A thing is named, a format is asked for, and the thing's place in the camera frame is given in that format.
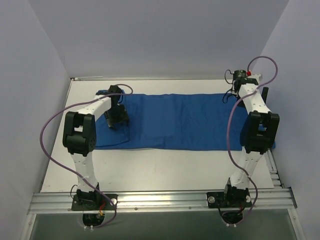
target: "blue towel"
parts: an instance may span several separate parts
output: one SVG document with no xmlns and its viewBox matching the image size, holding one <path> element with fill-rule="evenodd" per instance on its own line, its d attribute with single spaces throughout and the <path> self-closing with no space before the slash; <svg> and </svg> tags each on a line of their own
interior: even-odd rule
<svg viewBox="0 0 320 240">
<path fill-rule="evenodd" d="M 123 99 L 129 126 L 108 128 L 101 116 L 96 121 L 96 149 L 176 149 L 227 150 L 226 132 L 229 115 L 236 102 L 227 104 L 223 94 L 133 94 Z M 241 150 L 239 137 L 247 111 L 237 107 L 230 130 L 231 150 Z"/>
</svg>

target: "white table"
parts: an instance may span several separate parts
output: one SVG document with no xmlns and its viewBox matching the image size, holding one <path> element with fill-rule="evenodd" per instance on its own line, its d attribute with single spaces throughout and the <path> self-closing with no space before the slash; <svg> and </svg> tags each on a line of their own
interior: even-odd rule
<svg viewBox="0 0 320 240">
<path fill-rule="evenodd" d="M 230 88 L 224 80 L 73 81 L 66 105 L 92 100 L 98 90 L 120 83 L 130 85 L 134 93 L 156 95 L 225 93 Z M 52 156 L 75 169 L 62 144 L 64 122 L 63 115 Z M 232 151 L 232 154 L 235 159 L 240 156 L 239 151 Z M 94 150 L 93 166 L 100 189 L 105 192 L 221 190 L 235 169 L 227 151 L 166 149 Z M 259 189 L 274 187 L 265 157 L 258 162 L 252 179 Z M 50 162 L 41 192 L 69 192 L 76 183 L 73 173 Z"/>
</svg>

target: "gray wall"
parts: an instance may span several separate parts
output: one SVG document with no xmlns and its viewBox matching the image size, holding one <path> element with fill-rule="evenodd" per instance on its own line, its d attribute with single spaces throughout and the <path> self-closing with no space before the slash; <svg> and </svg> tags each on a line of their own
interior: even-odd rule
<svg viewBox="0 0 320 240">
<path fill-rule="evenodd" d="M 319 12 L 319 0 L 290 0 L 262 52 L 279 65 L 267 100 L 280 115 L 273 154 L 281 179 L 293 189 L 309 240 L 320 236 Z M 274 73 L 267 60 L 255 67 L 266 80 Z"/>
<path fill-rule="evenodd" d="M 0 238 L 19 239 L 48 160 L 44 122 L 63 104 L 70 80 L 26 0 L 0 1 Z M 50 150 L 57 121 L 45 136 Z"/>
<path fill-rule="evenodd" d="M 266 45 L 288 0 L 29 0 L 70 77 L 208 77 Z"/>
</svg>

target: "purple hose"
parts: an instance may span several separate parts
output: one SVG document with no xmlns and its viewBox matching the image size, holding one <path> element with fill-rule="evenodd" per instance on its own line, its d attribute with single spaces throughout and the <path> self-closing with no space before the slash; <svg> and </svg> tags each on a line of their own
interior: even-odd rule
<svg viewBox="0 0 320 240">
<path fill-rule="evenodd" d="M 248 210 L 248 212 L 246 213 L 246 215 L 243 217 L 243 219 L 238 222 L 238 224 L 241 223 L 241 222 L 243 222 L 243 221 L 247 218 L 247 216 L 251 213 L 252 209 L 254 208 L 254 206 L 255 206 L 255 204 L 256 204 L 256 202 L 257 202 L 257 199 L 258 199 L 258 187 L 257 187 L 257 185 L 255 184 L 255 182 L 251 179 L 251 177 L 249 176 L 249 173 L 248 173 L 243 167 L 239 166 L 239 165 L 236 163 L 236 161 L 234 160 L 234 158 L 232 157 L 231 147 L 230 147 L 230 127 L 231 127 L 232 118 L 233 118 L 233 116 L 234 116 L 234 113 L 235 113 L 235 110 L 236 110 L 238 104 L 239 104 L 241 101 L 243 101 L 244 99 L 246 99 L 246 98 L 248 98 L 248 97 L 253 96 L 254 94 L 256 94 L 257 91 L 258 91 L 261 87 L 263 87 L 263 86 L 271 83 L 273 80 L 275 80 L 275 78 L 276 78 L 277 75 L 278 75 L 278 65 L 277 65 L 276 61 L 273 60 L 271 57 L 268 57 L 268 56 L 257 56 L 257 57 L 255 57 L 254 59 L 251 60 L 251 62 L 249 62 L 248 67 L 247 67 L 247 70 L 249 71 L 250 65 L 253 63 L 253 61 L 255 61 L 256 59 L 260 59 L 260 58 L 269 59 L 271 62 L 273 62 L 274 66 L 275 66 L 274 76 L 273 76 L 273 78 L 271 78 L 271 80 L 269 80 L 269 81 L 267 81 L 267 82 L 259 85 L 253 93 L 250 93 L 250 94 L 248 94 L 248 95 L 245 95 L 245 96 L 241 97 L 238 101 L 236 101 L 236 103 L 233 105 L 233 108 L 232 108 L 232 110 L 231 110 L 231 113 L 230 113 L 230 116 L 229 116 L 229 120 L 228 120 L 227 129 L 226 129 L 226 147 L 227 147 L 227 151 L 228 151 L 228 155 L 229 155 L 229 157 L 230 157 L 230 160 L 231 160 L 231 162 L 233 163 L 233 165 L 235 165 L 238 169 L 242 170 L 242 171 L 247 175 L 249 181 L 252 183 L 252 185 L 254 186 L 254 189 L 255 189 L 255 198 L 254 198 L 254 200 L 253 200 L 253 202 L 252 202 L 252 206 L 250 207 L 250 209 Z"/>
<path fill-rule="evenodd" d="M 107 97 L 111 97 L 111 96 L 129 96 L 131 95 L 134 90 L 132 89 L 132 87 L 130 87 L 129 85 L 126 85 L 126 84 L 117 84 L 117 86 L 126 86 L 128 87 L 130 90 L 131 90 L 131 93 L 110 93 L 108 95 L 105 95 L 103 97 L 100 97 L 98 99 L 94 99 L 94 100 L 91 100 L 91 101 L 86 101 L 86 102 L 80 102 L 80 103 L 76 103 L 76 104 L 72 104 L 70 106 L 67 106 L 65 107 L 64 109 L 62 109 L 61 111 L 57 112 L 56 114 L 54 114 L 52 117 L 49 118 L 48 121 L 46 121 L 46 123 L 43 125 L 41 131 L 40 131 L 40 145 L 41 145 L 41 149 L 42 151 L 44 152 L 44 154 L 52 161 L 54 162 L 55 164 L 57 164 L 58 166 L 68 170 L 69 172 L 77 175 L 78 177 L 80 177 L 89 187 L 91 187 L 93 190 L 97 191 L 99 194 L 101 194 L 112 206 L 115 206 L 115 204 L 111 201 L 111 199 L 105 195 L 102 191 L 100 191 L 99 189 L 97 189 L 95 186 L 91 185 L 85 178 L 84 176 L 82 176 L 80 173 L 76 172 L 75 170 L 61 164 L 60 162 L 58 162 L 57 160 L 55 160 L 46 150 L 45 146 L 44 146 L 44 140 L 43 140 L 43 135 L 44 135 L 44 131 L 46 129 L 46 127 L 48 126 L 48 124 L 55 118 L 57 117 L 59 114 L 63 113 L 64 111 L 68 110 L 68 109 L 71 109 L 73 107 L 77 107 L 77 106 L 81 106 L 81 105 L 88 105 L 88 104 L 92 104 L 92 103 L 95 103 L 101 99 L 104 99 L 104 98 L 107 98 Z M 110 218 L 109 220 L 107 221 L 104 221 L 101 225 L 98 225 L 98 226 L 95 226 L 94 228 L 100 228 L 100 227 L 103 227 L 105 226 L 106 224 L 110 223 L 112 220 L 114 220 L 117 216 L 117 209 L 115 208 L 114 209 L 114 215 L 112 218 Z"/>
</svg>

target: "purple cable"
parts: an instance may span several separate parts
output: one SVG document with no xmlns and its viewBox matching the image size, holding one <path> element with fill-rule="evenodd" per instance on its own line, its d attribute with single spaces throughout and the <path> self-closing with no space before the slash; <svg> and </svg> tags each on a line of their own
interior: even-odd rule
<svg viewBox="0 0 320 240">
<path fill-rule="evenodd" d="M 230 147 L 230 127 L 231 127 L 231 121 L 232 121 L 233 115 L 234 115 L 234 113 L 235 113 L 235 110 L 236 110 L 238 104 L 239 104 L 241 101 L 243 101 L 244 99 L 246 99 L 246 98 L 248 98 L 248 97 L 253 96 L 254 94 L 256 94 L 257 91 L 258 91 L 261 87 L 263 87 L 263 86 L 271 83 L 273 80 L 275 80 L 275 78 L 276 78 L 277 75 L 278 75 L 278 65 L 277 65 L 276 61 L 273 60 L 271 57 L 268 57 L 268 56 L 257 56 L 257 57 L 255 57 L 254 59 L 252 59 L 252 60 L 249 62 L 249 64 L 248 64 L 248 67 L 247 67 L 247 70 L 248 70 L 248 71 L 249 71 L 250 65 L 251 65 L 251 64 L 253 63 L 253 61 L 255 61 L 256 59 L 269 59 L 271 62 L 273 62 L 274 66 L 275 66 L 274 76 L 273 76 L 273 78 L 271 78 L 271 80 L 269 80 L 269 81 L 267 81 L 267 82 L 259 85 L 259 86 L 255 89 L 255 91 L 254 91 L 253 93 L 250 93 L 250 94 L 248 94 L 248 95 L 245 95 L 245 96 L 241 97 L 238 101 L 236 101 L 236 103 L 233 105 L 233 108 L 232 108 L 232 110 L 231 110 L 231 113 L 230 113 L 230 116 L 229 116 L 229 120 L 228 120 L 227 129 L 226 129 L 226 147 L 227 147 L 227 151 L 228 151 L 228 155 L 229 155 L 229 157 L 230 157 L 230 160 L 231 160 L 231 162 L 233 163 L 233 165 L 235 165 L 238 169 L 242 170 L 242 171 L 247 175 L 249 181 L 252 183 L 252 185 L 254 186 L 254 190 L 255 190 L 255 198 L 254 198 L 254 200 L 253 200 L 253 202 L 252 202 L 252 206 L 250 207 L 250 209 L 248 210 L 248 212 L 246 213 L 246 215 L 242 218 L 242 220 L 240 220 L 237 224 L 240 224 L 241 222 L 243 222 L 243 221 L 247 218 L 247 216 L 251 213 L 252 209 L 254 208 L 254 206 L 255 206 L 255 204 L 256 204 L 256 202 L 257 202 L 257 199 L 258 199 L 258 187 L 257 187 L 257 185 L 255 184 L 255 182 L 251 179 L 251 177 L 249 176 L 249 173 L 248 173 L 243 167 L 239 166 L 239 165 L 236 163 L 236 161 L 234 160 L 234 158 L 232 157 L 231 147 Z"/>
<path fill-rule="evenodd" d="M 97 189 L 95 186 L 93 186 L 92 184 L 90 184 L 85 178 L 84 176 L 82 176 L 80 173 L 76 172 L 75 170 L 63 165 L 62 163 L 58 162 L 57 160 L 55 160 L 46 150 L 45 146 L 44 146 L 44 140 L 43 140 L 43 135 L 44 135 L 44 131 L 46 129 L 46 127 L 48 126 L 48 124 L 55 118 L 57 117 L 59 114 L 63 113 L 64 111 L 71 109 L 73 107 L 77 107 L 77 106 L 81 106 L 81 105 L 88 105 L 88 104 L 92 104 L 95 103 L 101 99 L 105 99 L 107 97 L 111 97 L 111 96 L 129 96 L 131 94 L 133 94 L 134 90 L 132 89 L 132 87 L 130 87 L 129 85 L 126 84 L 117 84 L 117 86 L 125 86 L 128 87 L 131 90 L 131 93 L 110 93 L 108 95 L 102 96 L 100 98 L 91 100 L 91 101 L 86 101 L 86 102 L 80 102 L 80 103 L 76 103 L 76 104 L 72 104 L 70 106 L 65 107 L 64 109 L 60 110 L 59 112 L 57 112 L 56 114 L 54 114 L 52 117 L 49 118 L 48 121 L 46 121 L 46 123 L 43 125 L 41 131 L 40 131 L 40 145 L 41 145 L 41 149 L 44 152 L 44 154 L 55 164 L 57 164 L 58 166 L 68 170 L 69 172 L 77 175 L 79 178 L 81 178 L 90 188 L 92 188 L 93 190 L 97 191 L 99 194 L 101 194 L 113 207 L 115 206 L 115 204 L 111 201 L 111 199 L 105 195 L 102 191 L 100 191 L 99 189 Z M 110 223 L 112 220 L 114 220 L 117 216 L 117 209 L 114 209 L 114 215 L 112 218 L 110 218 L 109 220 L 103 222 L 101 225 L 95 226 L 93 228 L 100 228 L 103 227 L 105 225 L 107 225 L 108 223 Z"/>
</svg>

